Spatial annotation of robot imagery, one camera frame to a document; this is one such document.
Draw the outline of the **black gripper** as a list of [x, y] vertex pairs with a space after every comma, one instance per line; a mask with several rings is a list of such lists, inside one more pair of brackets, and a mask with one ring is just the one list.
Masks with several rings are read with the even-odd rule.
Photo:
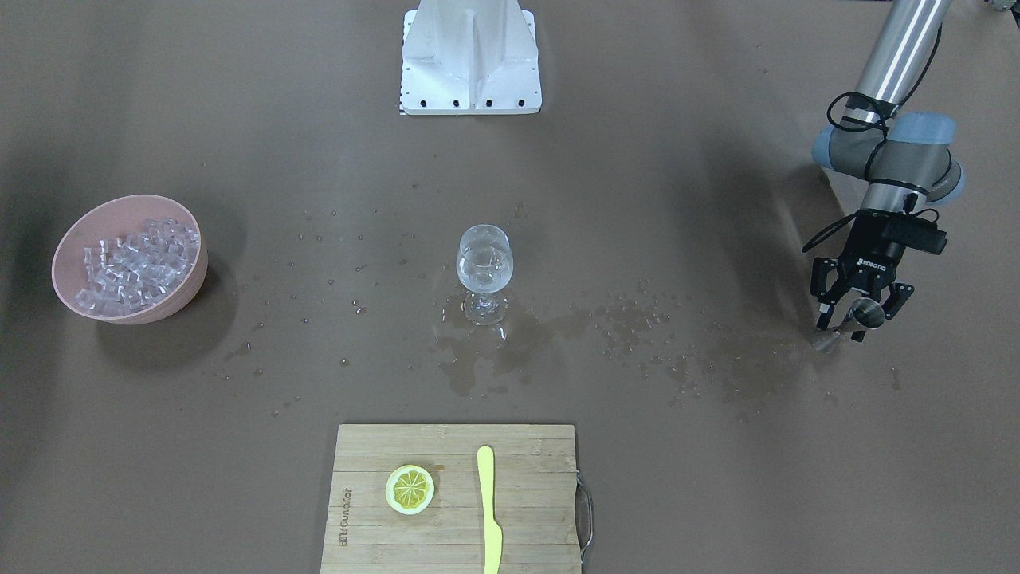
[[[849, 291], [867, 295], [851, 304], [851, 340], [861, 342], [906, 305], [915, 286], [897, 280], [897, 266], [913, 247], [913, 217], [900, 212], [859, 210], [832, 222], [828, 234], [849, 226], [837, 258], [814, 258], [811, 295], [819, 304], [816, 329], [830, 327], [834, 310]], [[889, 297], [883, 302], [870, 297]]]

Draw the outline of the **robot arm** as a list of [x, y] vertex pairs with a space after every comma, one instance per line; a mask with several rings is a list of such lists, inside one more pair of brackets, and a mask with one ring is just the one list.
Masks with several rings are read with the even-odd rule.
[[939, 255], [947, 233], [937, 207], [965, 187], [951, 153], [955, 121], [936, 112], [905, 112], [940, 46], [947, 1], [896, 1], [853, 90], [834, 98], [842, 116], [812, 154], [826, 170], [865, 182], [860, 206], [824, 226], [802, 251], [848, 230], [836, 258], [814, 258], [811, 295], [818, 301], [820, 345], [863, 341], [888, 323], [914, 294], [897, 280], [909, 250]]

